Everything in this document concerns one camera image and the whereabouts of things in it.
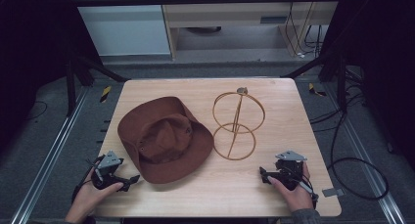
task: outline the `human hand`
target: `human hand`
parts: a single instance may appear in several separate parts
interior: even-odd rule
[[[82,223],[85,218],[95,209],[98,203],[122,188],[123,184],[119,182],[112,184],[103,190],[96,189],[91,181],[91,175],[93,171],[94,168],[91,168],[88,176],[84,181],[85,183],[79,189],[79,192],[76,195],[72,206],[70,207],[65,221],[70,223]]]
[[[305,162],[302,164],[302,172],[307,179],[310,178],[308,167]],[[314,208],[311,200],[311,194],[302,186],[296,186],[295,189],[290,191],[276,178],[269,176],[268,181],[283,196],[290,212],[304,208]]]

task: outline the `wire hat stand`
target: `wire hat stand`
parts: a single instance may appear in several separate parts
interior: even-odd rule
[[[215,114],[215,108],[217,103],[219,102],[219,100],[227,97],[227,96],[231,96],[231,95],[239,95],[239,101],[238,101],[238,105],[237,108],[235,110],[235,116],[232,122],[228,122],[228,123],[220,123],[216,114]],[[250,129],[248,126],[240,123],[240,115],[241,115],[241,106],[243,103],[243,99],[251,99],[252,101],[254,101],[262,110],[262,120],[259,123],[259,125],[257,127],[255,127],[254,129]],[[256,131],[262,124],[263,121],[265,120],[265,109],[263,107],[263,105],[259,102],[259,100],[257,100],[256,98],[254,98],[253,96],[248,94],[248,88],[247,87],[240,87],[238,88],[238,90],[236,92],[226,92],[223,93],[221,95],[219,95],[215,100],[214,100],[214,104],[213,104],[213,109],[212,109],[212,114],[213,114],[213,118],[216,121],[216,123],[219,125],[219,127],[214,131],[213,133],[213,137],[216,136],[217,132],[221,129],[226,130],[229,133],[232,133],[232,142],[231,145],[229,147],[229,150],[220,150],[219,148],[217,148],[216,145],[214,145],[214,150],[221,156],[224,157],[226,159],[229,160],[242,160],[244,158],[249,157],[255,150],[256,147],[256,137],[254,135],[254,131]],[[242,156],[238,155],[232,156],[232,151],[236,148],[236,140],[238,135],[241,134],[251,134],[252,138],[253,138],[253,145],[251,147],[251,149],[249,151],[247,151],[246,153],[244,153]]]

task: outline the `wooden table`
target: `wooden table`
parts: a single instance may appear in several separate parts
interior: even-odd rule
[[[275,171],[276,154],[292,150],[308,158],[314,191],[320,196],[317,210],[322,216],[337,216],[341,207],[337,197],[325,198],[322,190],[332,188],[320,150],[293,79],[151,79],[127,81],[120,94],[100,155],[113,150],[125,159],[116,175],[129,178],[138,174],[117,135],[119,121],[140,104],[164,96],[178,97],[195,118],[211,133],[219,127],[212,108],[217,96],[247,87],[266,113],[263,124],[254,131],[256,147],[250,157],[229,160],[215,150],[195,172],[169,184],[154,185],[140,178],[128,192],[107,198],[97,208],[97,216],[107,217],[266,217],[288,216],[289,210],[274,188],[262,183],[258,168]],[[243,100],[239,122],[254,129],[262,120],[260,107]],[[232,122],[238,95],[220,100],[215,115],[221,123]],[[219,130],[215,146],[229,147],[232,133]],[[249,151],[251,134],[238,135],[235,156]]]

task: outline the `sleeve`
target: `sleeve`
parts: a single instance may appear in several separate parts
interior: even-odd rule
[[[295,224],[316,224],[321,223],[320,213],[318,211],[306,208],[294,211],[292,213]]]

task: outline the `hat crown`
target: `hat crown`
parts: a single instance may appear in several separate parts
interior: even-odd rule
[[[166,163],[179,159],[192,139],[192,124],[175,113],[143,125],[137,148],[140,158],[150,163]]]

